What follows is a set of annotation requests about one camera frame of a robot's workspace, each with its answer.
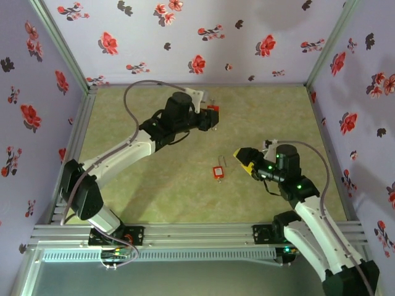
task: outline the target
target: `wall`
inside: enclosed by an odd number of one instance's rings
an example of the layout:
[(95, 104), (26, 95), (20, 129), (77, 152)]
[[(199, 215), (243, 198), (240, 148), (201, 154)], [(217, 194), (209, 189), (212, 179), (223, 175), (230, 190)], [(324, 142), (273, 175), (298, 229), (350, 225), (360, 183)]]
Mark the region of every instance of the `wall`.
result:
[(1, 4), (0, 295), (49, 204), (82, 97), (27, 1)]
[(395, 289), (395, 2), (361, 1), (312, 97), (387, 295)]
[(345, 0), (44, 1), (90, 84), (303, 83)]

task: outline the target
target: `white connector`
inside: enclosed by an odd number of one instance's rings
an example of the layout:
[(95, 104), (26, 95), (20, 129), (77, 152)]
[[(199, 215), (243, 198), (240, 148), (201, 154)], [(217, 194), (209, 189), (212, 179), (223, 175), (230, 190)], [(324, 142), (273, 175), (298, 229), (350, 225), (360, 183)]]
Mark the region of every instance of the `white connector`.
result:
[(195, 107), (195, 112), (196, 113), (200, 113), (200, 103), (204, 100), (203, 98), (206, 99), (206, 92), (205, 91), (197, 91), (195, 89), (191, 89), (191, 88), (185, 88), (185, 93), (189, 94), (192, 98), (192, 104)]

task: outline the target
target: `gray cable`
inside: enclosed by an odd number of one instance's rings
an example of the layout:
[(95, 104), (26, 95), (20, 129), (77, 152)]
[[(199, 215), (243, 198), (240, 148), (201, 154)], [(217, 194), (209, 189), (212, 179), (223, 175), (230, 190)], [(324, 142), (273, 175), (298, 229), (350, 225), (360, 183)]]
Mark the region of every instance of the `gray cable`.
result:
[[(139, 130), (139, 123), (138, 123), (138, 120), (137, 120), (137, 118), (135, 117), (135, 115), (130, 111), (130, 109), (129, 109), (129, 107), (128, 107), (128, 104), (127, 104), (127, 101), (126, 101), (126, 96), (127, 96), (127, 93), (128, 93), (128, 91), (129, 91), (129, 89), (131, 89), (132, 87), (134, 87), (136, 84), (140, 84), (140, 83), (156, 83), (156, 84), (161, 84), (161, 85), (166, 85), (166, 86), (169, 86), (169, 87), (172, 87), (172, 88), (176, 88), (176, 89), (178, 89), (178, 90), (180, 90), (180, 91), (185, 91), (185, 88), (182, 88), (182, 87), (180, 87), (180, 86), (177, 86), (177, 85), (174, 85), (174, 84), (171, 84), (171, 83), (166, 83), (166, 82), (163, 82), (163, 81), (159, 81), (159, 80), (140, 80), (140, 81), (134, 82), (134, 83), (132, 83), (131, 85), (129, 85), (129, 86), (126, 88), (126, 90), (125, 90), (125, 92), (124, 92), (124, 94), (123, 94), (123, 105), (125, 106), (125, 110), (128, 112), (128, 114), (131, 116), (131, 118), (133, 119), (133, 121), (136, 123), (136, 129), (135, 129), (135, 132), (133, 133), (133, 135), (132, 135), (132, 137), (131, 137), (131, 139), (130, 139), (130, 142), (133, 142), (133, 141), (136, 139), (136, 137), (137, 137), (138, 130)], [(118, 147), (118, 148), (116, 148), (116, 149), (110, 151), (109, 153), (105, 154), (105, 155), (102, 156), (100, 159), (98, 159), (97, 161), (95, 161), (89, 168), (86, 169), (86, 171), (84, 171), (84, 172), (82, 173), (82, 175), (81, 175), (81, 176), (79, 177), (79, 179), (76, 181), (76, 183), (75, 183), (75, 185), (74, 185), (74, 187), (73, 187), (73, 189), (72, 189), (72, 191), (71, 191), (71, 193), (70, 193), (70, 197), (69, 197), (69, 200), (67, 201), (67, 205), (66, 205), (66, 208), (65, 208), (65, 210), (64, 210), (63, 217), (62, 217), (62, 219), (61, 219), (61, 221), (60, 221), (60, 225), (61, 225), (61, 226), (63, 226), (63, 225), (66, 224), (67, 213), (69, 212), (70, 207), (72, 206), (73, 199), (74, 199), (74, 197), (75, 197), (75, 194), (76, 194), (76, 192), (77, 192), (77, 189), (78, 189), (78, 187), (80, 186), (82, 180), (89, 174), (89, 172), (90, 172), (96, 165), (100, 165), (100, 163), (102, 163), (103, 161), (105, 161), (107, 158), (113, 156), (114, 154), (116, 154), (117, 152), (121, 151), (122, 149), (124, 149), (124, 148), (126, 148), (126, 147), (128, 147), (128, 144), (127, 144), (127, 143), (125, 143), (124, 145), (121, 145), (120, 147)], [(109, 239), (113, 239), (113, 240), (115, 240), (115, 241), (117, 241), (117, 242), (121, 242), (121, 243), (123, 243), (123, 244), (125, 244), (125, 245), (128, 245), (128, 246), (130, 246), (131, 248), (133, 248), (133, 249), (136, 251), (136, 256), (135, 256), (135, 257), (133, 257), (131, 260), (125, 261), (125, 262), (123, 262), (123, 263), (120, 263), (120, 264), (118, 264), (117, 266), (122, 266), (122, 265), (125, 265), (125, 264), (127, 264), (127, 263), (130, 263), (130, 262), (134, 261), (134, 260), (138, 257), (138, 254), (139, 254), (139, 253), (138, 253), (138, 249), (137, 249), (133, 244), (131, 244), (131, 243), (125, 241), (125, 240), (117, 239), (116, 237), (113, 237), (113, 236), (111, 236), (111, 235), (108, 235), (108, 234), (106, 234), (105, 232), (101, 231), (99, 228), (96, 228), (96, 230), (98, 230), (102, 235), (108, 237)]]
[(362, 280), (364, 281), (364, 284), (368, 290), (368, 293), (370, 296), (375, 296), (375, 293), (372, 290), (372, 287), (370, 287), (370, 284), (364, 274), (364, 272), (362, 271), (362, 269), (359, 267), (358, 262), (355, 260), (355, 258), (352, 256), (351, 252), (348, 251), (346, 245), (343, 243), (343, 241), (341, 240), (341, 238), (338, 236), (338, 234), (336, 233), (336, 231), (333, 229), (331, 223), (329, 222), (328, 218), (326, 217), (326, 214), (324, 212), (324, 200), (325, 200), (325, 194), (328, 190), (329, 187), (329, 182), (330, 182), (330, 172), (329, 172), (329, 166), (326, 163), (325, 158), (322, 156), (322, 154), (313, 146), (309, 145), (308, 143), (305, 142), (301, 142), (301, 141), (278, 141), (279, 144), (281, 143), (288, 143), (288, 144), (301, 144), (304, 145), (310, 149), (312, 149), (322, 160), (324, 166), (325, 166), (325, 171), (326, 171), (326, 183), (325, 183), (325, 187), (322, 191), (322, 195), (321, 195), (321, 199), (320, 199), (320, 212), (321, 212), (321, 216), (323, 217), (323, 220), (325, 221), (326, 225), (328, 226), (328, 228), (330, 229), (330, 231), (332, 232), (332, 234), (334, 235), (334, 237), (336, 238), (336, 240), (338, 241), (338, 243), (340, 244), (340, 246), (342, 247), (342, 249), (344, 250), (344, 252), (346, 253), (346, 255), (350, 258), (350, 261), (352, 262), (352, 264), (354, 264), (355, 268), (357, 269), (358, 273), (360, 274)]

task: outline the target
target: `floor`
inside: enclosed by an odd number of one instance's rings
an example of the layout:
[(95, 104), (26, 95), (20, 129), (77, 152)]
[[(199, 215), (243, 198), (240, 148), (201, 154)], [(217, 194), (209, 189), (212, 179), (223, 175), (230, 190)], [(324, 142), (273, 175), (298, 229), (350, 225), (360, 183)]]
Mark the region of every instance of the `floor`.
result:
[[(105, 204), (124, 223), (269, 222), (291, 209), (281, 197), (265, 191), (233, 157), (241, 147), (262, 148), (266, 139), (308, 142), (325, 153), (304, 87), (226, 87), (206, 89), (220, 106), (216, 131), (192, 130), (184, 141), (163, 148), (130, 166), (102, 189)], [(94, 103), (80, 162), (95, 157), (127, 138), (135, 125), (123, 107), (124, 89), (100, 89)], [(136, 88), (128, 103), (140, 121), (164, 108), (172, 89)], [(302, 173), (321, 191), (325, 170), (308, 148), (297, 147)], [(218, 156), (227, 163), (217, 182), (212, 167)], [(269, 183), (277, 192), (277, 185)], [(345, 220), (331, 176), (326, 206), (334, 220)]]

